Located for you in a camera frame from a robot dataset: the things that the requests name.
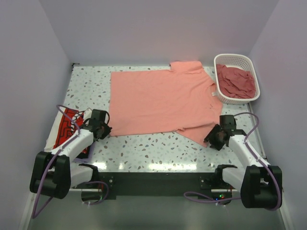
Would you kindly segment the salmon pink t shirt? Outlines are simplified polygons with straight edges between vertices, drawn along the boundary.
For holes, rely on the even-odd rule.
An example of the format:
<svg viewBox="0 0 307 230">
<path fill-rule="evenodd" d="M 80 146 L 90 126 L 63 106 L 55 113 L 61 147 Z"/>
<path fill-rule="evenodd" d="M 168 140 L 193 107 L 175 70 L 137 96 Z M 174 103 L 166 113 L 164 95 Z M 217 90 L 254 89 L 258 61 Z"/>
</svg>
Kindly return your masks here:
<svg viewBox="0 0 307 230">
<path fill-rule="evenodd" d="M 215 90 L 199 61 L 172 62 L 163 70 L 112 72 L 111 135 L 177 132 L 204 145 L 222 112 Z"/>
</svg>

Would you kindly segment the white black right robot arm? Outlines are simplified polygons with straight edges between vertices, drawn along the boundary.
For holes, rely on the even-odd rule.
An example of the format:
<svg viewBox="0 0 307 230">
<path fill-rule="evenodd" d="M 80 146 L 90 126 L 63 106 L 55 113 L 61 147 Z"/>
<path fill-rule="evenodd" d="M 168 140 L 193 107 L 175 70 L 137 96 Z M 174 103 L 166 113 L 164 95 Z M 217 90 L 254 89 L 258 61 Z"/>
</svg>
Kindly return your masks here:
<svg viewBox="0 0 307 230">
<path fill-rule="evenodd" d="M 242 168 L 219 165 L 212 181 L 219 188 L 232 186 L 240 192 L 246 208 L 277 210 L 282 205 L 282 170 L 270 165 L 250 144 L 246 133 L 236 127 L 234 115 L 221 115 L 220 121 L 205 137 L 211 148 L 229 147 L 238 157 Z"/>
</svg>

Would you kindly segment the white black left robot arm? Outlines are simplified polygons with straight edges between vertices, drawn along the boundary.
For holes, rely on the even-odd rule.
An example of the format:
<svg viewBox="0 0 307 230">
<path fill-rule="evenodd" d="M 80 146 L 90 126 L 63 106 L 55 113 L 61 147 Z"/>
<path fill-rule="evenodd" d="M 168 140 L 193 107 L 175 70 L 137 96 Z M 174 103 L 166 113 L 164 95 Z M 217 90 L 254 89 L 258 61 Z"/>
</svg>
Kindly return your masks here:
<svg viewBox="0 0 307 230">
<path fill-rule="evenodd" d="M 110 134 L 109 113 L 94 109 L 71 116 L 67 111 L 67 107 L 59 111 L 62 119 L 53 149 L 36 155 L 29 188 L 37 195 L 63 199 L 72 187 L 85 184 L 94 188 L 99 184 L 96 166 L 71 164 L 84 149 Z"/>
</svg>

